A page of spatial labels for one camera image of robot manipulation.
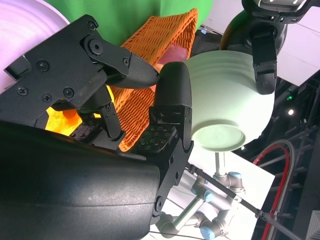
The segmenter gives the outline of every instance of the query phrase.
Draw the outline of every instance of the green backdrop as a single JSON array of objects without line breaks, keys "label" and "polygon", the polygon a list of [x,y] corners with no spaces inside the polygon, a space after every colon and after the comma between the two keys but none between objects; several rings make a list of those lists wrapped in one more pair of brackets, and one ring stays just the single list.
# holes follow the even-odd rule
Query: green backdrop
[{"label": "green backdrop", "polygon": [[198,9],[197,27],[208,17],[213,0],[45,0],[70,22],[84,14],[99,23],[98,31],[106,41],[121,45],[151,16],[183,14]]}]

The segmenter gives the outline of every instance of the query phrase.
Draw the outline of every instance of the white wall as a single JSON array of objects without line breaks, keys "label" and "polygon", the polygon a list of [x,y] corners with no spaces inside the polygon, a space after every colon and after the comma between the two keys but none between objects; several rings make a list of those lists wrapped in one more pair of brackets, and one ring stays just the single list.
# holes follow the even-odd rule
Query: white wall
[{"label": "white wall", "polygon": [[[204,25],[223,34],[229,22],[243,10],[241,0],[214,0]],[[303,19],[288,26],[278,56],[278,76],[300,86],[320,69],[320,7],[312,7]]]}]

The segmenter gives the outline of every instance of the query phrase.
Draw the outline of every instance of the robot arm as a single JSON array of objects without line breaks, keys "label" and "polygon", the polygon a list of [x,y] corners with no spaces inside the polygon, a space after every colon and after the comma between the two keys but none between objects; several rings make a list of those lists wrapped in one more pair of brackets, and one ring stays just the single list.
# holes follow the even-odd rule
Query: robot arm
[{"label": "robot arm", "polygon": [[272,94],[277,82],[277,55],[287,35],[288,24],[299,22],[318,0],[242,0],[244,11],[228,25],[221,50],[252,55],[256,88]]},{"label": "robot arm", "polygon": [[[0,95],[0,239],[141,239],[180,182],[193,149],[187,67],[159,75],[97,27],[85,15],[6,69],[16,83]],[[105,84],[156,83],[148,128],[117,151],[125,132]],[[69,137],[43,130],[49,107],[77,109],[82,124]]]}]

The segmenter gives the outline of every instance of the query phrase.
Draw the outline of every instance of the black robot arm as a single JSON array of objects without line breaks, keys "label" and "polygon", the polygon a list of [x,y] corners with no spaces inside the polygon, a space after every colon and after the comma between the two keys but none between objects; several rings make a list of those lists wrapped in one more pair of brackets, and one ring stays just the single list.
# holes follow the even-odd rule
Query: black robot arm
[{"label": "black robot arm", "polygon": [[252,55],[257,91],[272,94],[287,25],[299,22],[311,7],[320,7],[320,1],[242,0],[242,6],[244,11],[226,28],[220,49]]},{"label": "black robot arm", "polygon": [[[141,239],[180,182],[193,149],[187,67],[159,75],[97,27],[85,15],[6,69],[17,82],[0,95],[0,239]],[[117,151],[125,132],[105,84],[156,83],[149,127]],[[76,109],[82,124],[70,136],[44,130],[49,107]]]}]

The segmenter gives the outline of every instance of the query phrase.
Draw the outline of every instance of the wicker basket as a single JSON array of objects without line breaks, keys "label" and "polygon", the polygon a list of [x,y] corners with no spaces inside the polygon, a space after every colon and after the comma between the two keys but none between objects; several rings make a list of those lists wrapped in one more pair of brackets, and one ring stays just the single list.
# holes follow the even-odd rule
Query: wicker basket
[{"label": "wicker basket", "polygon": [[[197,9],[173,16],[152,16],[122,47],[155,66],[171,44],[187,49],[190,56],[198,19]],[[114,104],[126,136],[119,148],[128,151],[149,125],[149,107],[154,101],[150,88],[112,87]]]}]

